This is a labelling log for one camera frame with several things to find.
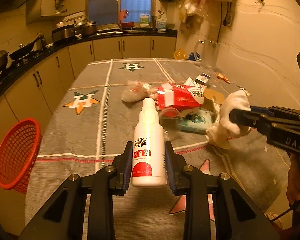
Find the plastic basket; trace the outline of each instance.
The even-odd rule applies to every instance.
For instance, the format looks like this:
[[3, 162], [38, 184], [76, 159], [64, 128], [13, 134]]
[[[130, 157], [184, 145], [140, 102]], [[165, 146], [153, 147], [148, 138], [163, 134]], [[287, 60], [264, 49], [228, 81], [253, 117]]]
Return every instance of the plastic basket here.
[[40, 124], [34, 119], [24, 119], [9, 131], [0, 145], [0, 187], [27, 192], [40, 142]]

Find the pink pattern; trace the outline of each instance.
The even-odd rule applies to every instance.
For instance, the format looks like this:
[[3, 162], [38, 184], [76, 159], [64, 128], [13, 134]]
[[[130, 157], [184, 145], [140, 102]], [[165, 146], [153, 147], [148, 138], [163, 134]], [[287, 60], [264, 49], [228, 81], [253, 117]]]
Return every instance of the pink pattern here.
[[[203, 164], [200, 167], [200, 171], [202, 171], [205, 174], [209, 174], [210, 173], [210, 160], [206, 159]], [[209, 202], [209, 214], [210, 214], [210, 219], [212, 221], [215, 220], [214, 218], [214, 212], [213, 212], [213, 202], [212, 202], [212, 195], [208, 194], [208, 202]], [[178, 201], [175, 203], [175, 205], [172, 207], [172, 209], [170, 210], [170, 214], [176, 214], [182, 211], [186, 210], [186, 196], [183, 195], [181, 196]]]

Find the sink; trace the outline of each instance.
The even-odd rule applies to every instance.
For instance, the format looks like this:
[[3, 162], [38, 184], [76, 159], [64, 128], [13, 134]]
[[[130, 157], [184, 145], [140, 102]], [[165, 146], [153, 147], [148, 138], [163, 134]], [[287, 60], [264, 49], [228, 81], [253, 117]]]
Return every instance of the sink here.
[[105, 35], [105, 34], [112, 34], [112, 33], [146, 33], [147, 31], [145, 30], [136, 30], [136, 29], [132, 29], [132, 30], [124, 30], [124, 31], [111, 31], [111, 32], [103, 32], [103, 33], [97, 33], [97, 35]]

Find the table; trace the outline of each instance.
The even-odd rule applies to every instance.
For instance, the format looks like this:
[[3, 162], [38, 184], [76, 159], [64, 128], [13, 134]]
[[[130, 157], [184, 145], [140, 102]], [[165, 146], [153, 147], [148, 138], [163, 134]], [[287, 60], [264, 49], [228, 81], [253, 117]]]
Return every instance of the table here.
[[[94, 174], [122, 154], [126, 142], [133, 140], [142, 101], [121, 101], [128, 80], [182, 84], [202, 72], [212, 76], [210, 88], [225, 96], [239, 89], [218, 80], [211, 69], [201, 69], [194, 61], [127, 59], [88, 64], [64, 96], [42, 138], [26, 196], [26, 224], [70, 174]], [[253, 95], [248, 99], [251, 105], [262, 103]], [[230, 150], [209, 145], [204, 135], [186, 132], [172, 145], [188, 164], [200, 167], [202, 172], [229, 173], [263, 212], [287, 183], [288, 155], [267, 145], [266, 137], [256, 130], [231, 140]], [[115, 196], [113, 202], [117, 239], [182, 239], [184, 198], [172, 195], [169, 186], [130, 186], [125, 196]], [[213, 228], [213, 217], [210, 219]]]

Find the stove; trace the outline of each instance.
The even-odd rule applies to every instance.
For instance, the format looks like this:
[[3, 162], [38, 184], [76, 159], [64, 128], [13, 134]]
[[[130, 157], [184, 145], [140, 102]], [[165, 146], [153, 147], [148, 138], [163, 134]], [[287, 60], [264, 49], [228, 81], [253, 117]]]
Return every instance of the stove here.
[[7, 80], [10, 76], [12, 76], [14, 74], [14, 70], [16, 68], [22, 68], [24, 65], [26, 65], [27, 63], [35, 60], [37, 57], [39, 57], [40, 55], [43, 54], [43, 52], [45, 52], [46, 50], [42, 49], [42, 50], [36, 50], [36, 51], [31, 51], [29, 54], [12, 61], [12, 63], [10, 64], [10, 66], [8, 68], [5, 68], [4, 70], [2, 70], [0, 72], [0, 85]]

